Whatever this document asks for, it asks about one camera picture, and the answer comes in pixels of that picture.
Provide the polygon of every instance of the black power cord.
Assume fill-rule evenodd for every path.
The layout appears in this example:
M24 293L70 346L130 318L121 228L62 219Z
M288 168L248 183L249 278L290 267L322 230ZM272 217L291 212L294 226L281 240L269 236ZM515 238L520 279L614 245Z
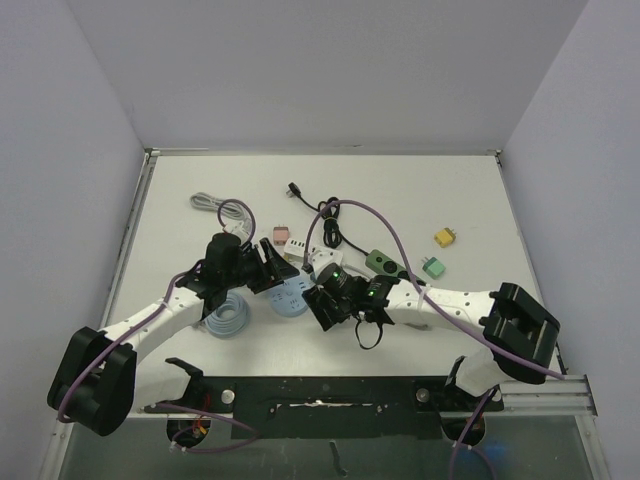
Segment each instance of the black power cord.
M307 202L304 198L302 198L302 192L300 191L298 186L293 182L289 184L289 191L287 192L287 195L290 197L299 198L302 201L302 203L304 203L307 207L309 207L314 212L319 212L327 204L338 200L338 197L329 197L327 201L320 202L318 203L317 207L314 207L309 202ZM340 205L331 207L329 210L327 210L325 213L322 214L322 218L324 219L324 224L323 224L324 234L322 236L322 241L324 242L324 244L329 248L336 249L344 241L344 243L349 245L351 248L354 248L355 250L359 251L365 257L368 256L369 252L358 247L357 245L354 245L340 231L340 226L338 225L339 216L340 216Z

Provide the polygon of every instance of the green cube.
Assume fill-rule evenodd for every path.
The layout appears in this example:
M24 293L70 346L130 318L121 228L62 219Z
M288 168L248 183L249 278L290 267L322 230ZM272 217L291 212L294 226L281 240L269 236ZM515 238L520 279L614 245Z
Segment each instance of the green cube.
M446 268L436 257L431 257L422 266L422 270L435 280L444 273Z

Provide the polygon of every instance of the yellow cube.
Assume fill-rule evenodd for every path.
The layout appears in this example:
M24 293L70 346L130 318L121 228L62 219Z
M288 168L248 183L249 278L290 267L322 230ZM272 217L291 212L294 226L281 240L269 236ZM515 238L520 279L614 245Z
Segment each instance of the yellow cube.
M448 247L456 239L456 234L450 228L443 228L433 236L433 239L442 248Z

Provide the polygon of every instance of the white table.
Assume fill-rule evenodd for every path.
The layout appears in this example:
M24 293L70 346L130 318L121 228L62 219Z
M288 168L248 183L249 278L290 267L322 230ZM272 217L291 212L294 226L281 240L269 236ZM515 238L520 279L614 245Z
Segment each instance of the white table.
M379 210L398 231L416 271L424 256L436 256L446 265L434 286L492 290L507 281L538 296L493 157L160 156L109 322L121 321L160 297L171 276L202 258L211 236L221 230L214 213L191 208L192 193L245 201L257 218L256 240L271 237L276 225L286 225L292 236L304 239L313 212L285 195L291 181L312 204L337 196ZM339 223L357 245L401 260L389 233L368 212L344 206ZM446 249L433 240L443 227L458 234ZM321 224L312 238L321 243ZM348 263L364 268L360 253L345 244L340 248ZM353 321L323 332L310 311L280 317L265 294L239 292L252 316L241 334L220 340L203 328L187 328L140 368L153 369L165 358L179 357L210 376L447 375L458 356L479 348L460 332L390 326L380 345L364 351L356 342ZM361 331L363 343L375 340L375 325L362 325ZM552 368L558 368L555 359Z

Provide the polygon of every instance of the gray wall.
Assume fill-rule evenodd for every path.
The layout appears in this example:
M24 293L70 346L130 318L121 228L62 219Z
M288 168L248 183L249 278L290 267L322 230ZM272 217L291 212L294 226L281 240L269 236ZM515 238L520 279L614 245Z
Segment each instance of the gray wall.
M0 478L30 479L57 364L99 321L143 152L67 5L1 10Z
M587 372L614 479L640 475L640 2L591 0L505 150L568 366Z
M586 0L68 0L154 147L505 145Z

